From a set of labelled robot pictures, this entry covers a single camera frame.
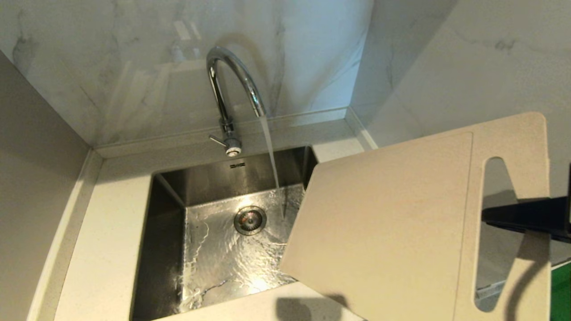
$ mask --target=chrome faucet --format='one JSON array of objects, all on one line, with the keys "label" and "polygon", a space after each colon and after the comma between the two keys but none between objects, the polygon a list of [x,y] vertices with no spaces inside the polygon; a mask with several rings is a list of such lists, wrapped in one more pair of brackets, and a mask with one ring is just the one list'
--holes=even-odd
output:
[{"label": "chrome faucet", "polygon": [[219,123],[220,128],[222,128],[223,139],[219,139],[213,135],[210,135],[210,139],[224,146],[226,148],[226,155],[234,157],[242,152],[242,142],[238,140],[238,136],[234,130],[234,120],[232,119],[232,116],[228,115],[224,97],[222,97],[222,93],[220,92],[220,83],[218,82],[218,73],[216,69],[216,63],[218,60],[225,62],[236,74],[238,80],[240,80],[248,94],[248,98],[250,99],[250,103],[252,104],[252,108],[254,108],[256,116],[265,116],[266,110],[262,104],[262,98],[260,97],[258,88],[256,88],[256,84],[254,84],[252,76],[250,76],[242,61],[240,61],[235,54],[226,48],[212,48],[206,56],[206,69],[208,70],[208,77],[210,79],[210,84],[212,85],[212,90],[214,91],[214,98],[218,104],[218,111],[220,111]]}]

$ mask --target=countertop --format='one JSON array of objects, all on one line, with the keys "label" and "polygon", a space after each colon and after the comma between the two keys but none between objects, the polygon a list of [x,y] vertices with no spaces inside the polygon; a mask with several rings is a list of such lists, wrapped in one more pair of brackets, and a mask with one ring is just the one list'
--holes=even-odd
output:
[{"label": "countertop", "polygon": [[[267,152],[262,134],[242,139],[243,156]],[[276,149],[311,145],[319,162],[363,151],[344,120],[276,130],[272,140]],[[75,244],[55,320],[130,320],[153,173],[224,159],[223,149],[207,141],[106,159]],[[245,313],[244,306],[256,308]],[[162,320],[308,318],[362,320],[299,282]]]}]

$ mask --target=drain strainer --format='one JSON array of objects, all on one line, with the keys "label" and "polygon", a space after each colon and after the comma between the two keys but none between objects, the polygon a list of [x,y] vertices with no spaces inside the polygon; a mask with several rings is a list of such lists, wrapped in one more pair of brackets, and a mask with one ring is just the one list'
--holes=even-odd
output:
[{"label": "drain strainer", "polygon": [[234,217],[236,231],[244,235],[254,235],[266,226],[266,214],[257,206],[247,206]]}]

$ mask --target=stainless steel sink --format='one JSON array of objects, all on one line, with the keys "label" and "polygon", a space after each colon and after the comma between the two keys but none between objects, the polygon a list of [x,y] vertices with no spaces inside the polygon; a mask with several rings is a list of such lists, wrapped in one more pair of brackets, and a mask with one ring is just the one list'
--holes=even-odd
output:
[{"label": "stainless steel sink", "polygon": [[156,174],[133,320],[154,320],[295,280],[279,270],[317,160],[310,147]]}]

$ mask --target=cutting board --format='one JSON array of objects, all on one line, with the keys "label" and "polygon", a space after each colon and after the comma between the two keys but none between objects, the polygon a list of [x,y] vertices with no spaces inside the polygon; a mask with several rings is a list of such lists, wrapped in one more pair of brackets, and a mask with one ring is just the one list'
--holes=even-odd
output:
[{"label": "cutting board", "polygon": [[375,320],[547,320],[549,236],[528,233],[491,313],[474,304],[484,168],[549,196],[545,118],[526,113],[319,164],[281,269]]}]

